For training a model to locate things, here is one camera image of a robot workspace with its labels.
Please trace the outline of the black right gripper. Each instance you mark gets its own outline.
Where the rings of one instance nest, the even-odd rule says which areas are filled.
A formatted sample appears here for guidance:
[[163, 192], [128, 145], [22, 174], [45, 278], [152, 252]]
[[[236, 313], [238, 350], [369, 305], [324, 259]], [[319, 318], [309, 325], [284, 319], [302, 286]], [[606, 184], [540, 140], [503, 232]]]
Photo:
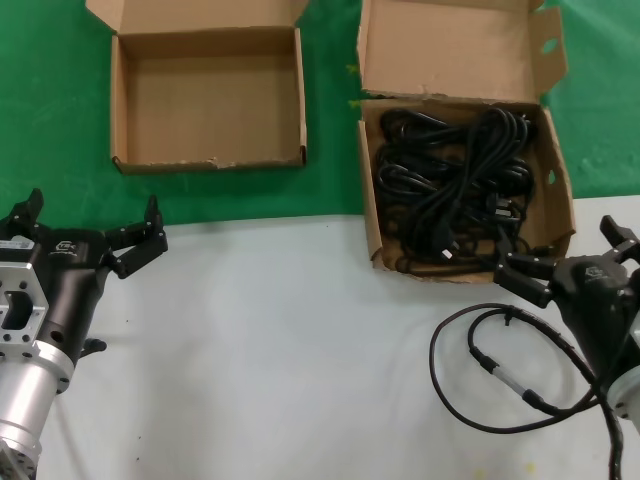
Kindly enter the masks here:
[[639, 364], [628, 339], [639, 291], [622, 265], [639, 263], [639, 238], [610, 215], [601, 219], [600, 232], [610, 245], [605, 254], [566, 258], [557, 265], [553, 258], [515, 253], [500, 232], [494, 282], [537, 307], [546, 307], [553, 297], [594, 376], [610, 385]]

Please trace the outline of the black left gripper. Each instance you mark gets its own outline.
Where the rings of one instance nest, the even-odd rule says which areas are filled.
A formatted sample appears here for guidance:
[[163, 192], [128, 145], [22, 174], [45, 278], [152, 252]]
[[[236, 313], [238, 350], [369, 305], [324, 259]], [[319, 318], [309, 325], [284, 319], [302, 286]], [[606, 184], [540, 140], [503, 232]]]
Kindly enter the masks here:
[[149, 197], [141, 222], [105, 233], [40, 227], [43, 206], [43, 194], [34, 188], [1, 219], [1, 239], [21, 236], [38, 247], [35, 271], [48, 310], [37, 339], [77, 363], [110, 269], [125, 279], [164, 254], [164, 221], [155, 195]]

